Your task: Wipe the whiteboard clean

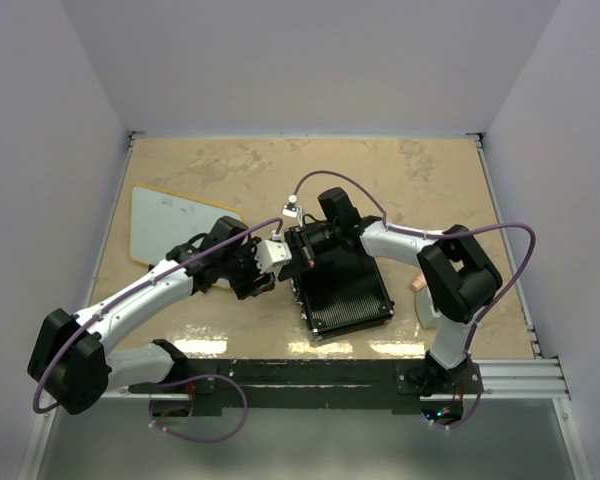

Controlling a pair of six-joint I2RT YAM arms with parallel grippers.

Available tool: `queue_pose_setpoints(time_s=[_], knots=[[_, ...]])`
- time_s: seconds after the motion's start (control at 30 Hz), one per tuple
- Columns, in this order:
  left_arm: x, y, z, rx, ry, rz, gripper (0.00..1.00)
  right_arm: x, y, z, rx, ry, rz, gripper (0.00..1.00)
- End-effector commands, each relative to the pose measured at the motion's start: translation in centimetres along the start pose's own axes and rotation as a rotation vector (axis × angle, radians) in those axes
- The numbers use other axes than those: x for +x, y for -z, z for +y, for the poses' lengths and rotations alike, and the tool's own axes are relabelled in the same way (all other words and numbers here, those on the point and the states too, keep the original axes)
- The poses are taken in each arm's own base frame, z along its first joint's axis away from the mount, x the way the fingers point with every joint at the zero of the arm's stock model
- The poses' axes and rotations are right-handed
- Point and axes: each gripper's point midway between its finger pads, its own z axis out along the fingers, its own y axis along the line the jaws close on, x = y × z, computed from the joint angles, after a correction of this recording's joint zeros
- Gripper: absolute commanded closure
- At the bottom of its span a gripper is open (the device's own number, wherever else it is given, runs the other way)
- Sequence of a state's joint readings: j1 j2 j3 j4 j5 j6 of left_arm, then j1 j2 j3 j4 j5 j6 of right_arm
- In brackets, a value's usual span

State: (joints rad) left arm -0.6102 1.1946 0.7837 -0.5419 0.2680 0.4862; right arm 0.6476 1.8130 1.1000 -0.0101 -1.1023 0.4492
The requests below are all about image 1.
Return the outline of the yellow framed whiteboard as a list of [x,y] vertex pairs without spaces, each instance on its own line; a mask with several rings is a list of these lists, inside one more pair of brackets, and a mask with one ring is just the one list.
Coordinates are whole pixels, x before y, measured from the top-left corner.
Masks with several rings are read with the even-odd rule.
[[156,266],[174,247],[209,232],[223,216],[243,221],[242,214],[229,207],[135,185],[131,189],[130,257]]

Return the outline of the red whiteboard eraser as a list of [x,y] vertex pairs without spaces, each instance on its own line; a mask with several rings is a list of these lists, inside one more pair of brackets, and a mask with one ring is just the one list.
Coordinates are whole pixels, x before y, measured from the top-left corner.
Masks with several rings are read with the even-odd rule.
[[257,297],[263,293],[272,291],[274,288],[275,288],[275,283],[267,283],[267,284],[259,285],[257,288],[254,289],[251,296]]

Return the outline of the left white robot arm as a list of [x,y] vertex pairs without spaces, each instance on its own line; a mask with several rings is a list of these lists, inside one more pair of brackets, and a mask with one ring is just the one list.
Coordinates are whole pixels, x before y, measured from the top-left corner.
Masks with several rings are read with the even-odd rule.
[[244,300],[274,289],[262,258],[267,243],[228,216],[207,233],[173,247],[144,276],[121,291],[74,313],[58,308],[42,322],[27,372],[37,383],[32,407],[58,407],[76,415],[109,390],[155,384],[165,392],[188,380],[186,356],[166,340],[118,351],[121,341],[171,305],[228,281]]

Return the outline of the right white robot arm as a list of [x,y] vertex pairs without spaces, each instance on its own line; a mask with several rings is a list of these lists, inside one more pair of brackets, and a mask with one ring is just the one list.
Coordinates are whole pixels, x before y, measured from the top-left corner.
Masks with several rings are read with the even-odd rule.
[[420,269],[428,292],[427,313],[437,333],[413,382],[424,396],[449,392],[470,362],[470,346],[482,317],[503,285],[501,274],[463,225],[426,232],[361,216],[340,187],[321,193],[321,221],[300,222],[284,234],[291,260],[278,278],[297,283],[335,250],[382,258]]

